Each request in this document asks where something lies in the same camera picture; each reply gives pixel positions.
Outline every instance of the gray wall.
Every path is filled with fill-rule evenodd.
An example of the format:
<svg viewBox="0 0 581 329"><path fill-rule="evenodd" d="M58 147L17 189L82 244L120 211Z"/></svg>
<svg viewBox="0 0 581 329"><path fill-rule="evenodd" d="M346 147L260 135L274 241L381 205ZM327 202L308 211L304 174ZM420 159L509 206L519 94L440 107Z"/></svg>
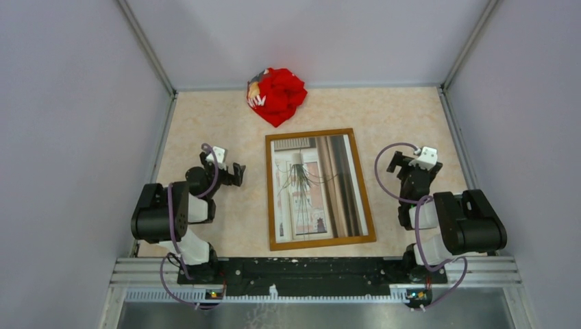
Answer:
<svg viewBox="0 0 581 329"><path fill-rule="evenodd" d="M129 0L177 89L245 88L268 66L310 86L438 84L487 0Z"/></svg>
<svg viewBox="0 0 581 329"><path fill-rule="evenodd" d="M113 0L3 0L0 61L0 328L95 328L169 98Z"/></svg>
<svg viewBox="0 0 581 329"><path fill-rule="evenodd" d="M451 90L542 328L581 321L580 17L578 0L504 1Z"/></svg>

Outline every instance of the crumpled red t-shirt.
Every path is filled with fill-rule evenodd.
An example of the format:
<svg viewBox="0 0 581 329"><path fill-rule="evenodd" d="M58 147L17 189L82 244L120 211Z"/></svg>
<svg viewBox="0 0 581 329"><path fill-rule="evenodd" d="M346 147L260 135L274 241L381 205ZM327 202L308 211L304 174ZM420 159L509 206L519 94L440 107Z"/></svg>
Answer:
<svg viewBox="0 0 581 329"><path fill-rule="evenodd" d="M305 83L288 69L268 68L248 82L248 105L278 127L297 111L307 91Z"/></svg>

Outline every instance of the beige table surface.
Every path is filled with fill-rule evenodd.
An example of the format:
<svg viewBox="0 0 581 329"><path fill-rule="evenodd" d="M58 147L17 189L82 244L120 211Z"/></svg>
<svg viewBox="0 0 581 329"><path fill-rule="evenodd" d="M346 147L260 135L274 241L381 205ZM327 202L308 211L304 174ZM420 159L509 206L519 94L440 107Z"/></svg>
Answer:
<svg viewBox="0 0 581 329"><path fill-rule="evenodd" d="M245 91L180 93L158 182L166 186L185 180L185 172L200 165L198 154L204 142L226 148L229 165L232 162L247 165L242 187L222 186L214 196L217 204L214 223L190 226L214 246L218 256L401 256L415 238L413 232L399 226L397 201L375 181L373 163L378 152L399 141L435 147L443 168L432 183L431 192L466 189L437 90L346 88L308 92L297 114L279 128L263 121L248 107ZM377 242L271 252L264 136L344 127L352 127L355 132ZM411 155L411 149L400 150ZM381 178L390 190L399 194L399 180L395 174L384 171L393 151L386 152L380 161ZM430 231L422 236L435 233ZM145 242L139 250L139 256L166 253L167 249Z"/></svg>

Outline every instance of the white connector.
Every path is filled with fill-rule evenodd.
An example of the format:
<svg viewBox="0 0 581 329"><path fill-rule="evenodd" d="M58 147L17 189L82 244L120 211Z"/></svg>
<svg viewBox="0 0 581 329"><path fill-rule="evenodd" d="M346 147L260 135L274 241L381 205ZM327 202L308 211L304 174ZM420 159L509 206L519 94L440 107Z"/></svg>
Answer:
<svg viewBox="0 0 581 329"><path fill-rule="evenodd" d="M438 150L432 147L424 146L418 149L414 154L419 154L417 159L410 161L410 166L419 165L420 168L430 170L438 162Z"/></svg>
<svg viewBox="0 0 581 329"><path fill-rule="evenodd" d="M216 159L218 160L218 168L226 169L227 168L226 156L228 154L228 150L218 146L214 146L212 147L212 149L214 150L214 153L216 154ZM206 161L214 162L214 156L212 155L212 153L206 156Z"/></svg>

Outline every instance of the framed picture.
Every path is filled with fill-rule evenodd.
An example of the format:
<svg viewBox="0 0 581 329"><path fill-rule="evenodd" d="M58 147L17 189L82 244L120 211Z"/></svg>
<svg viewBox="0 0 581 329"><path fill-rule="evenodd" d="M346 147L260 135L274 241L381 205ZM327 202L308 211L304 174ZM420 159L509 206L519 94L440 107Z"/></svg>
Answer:
<svg viewBox="0 0 581 329"><path fill-rule="evenodd" d="M375 242L352 129L268 135L271 250Z"/></svg>

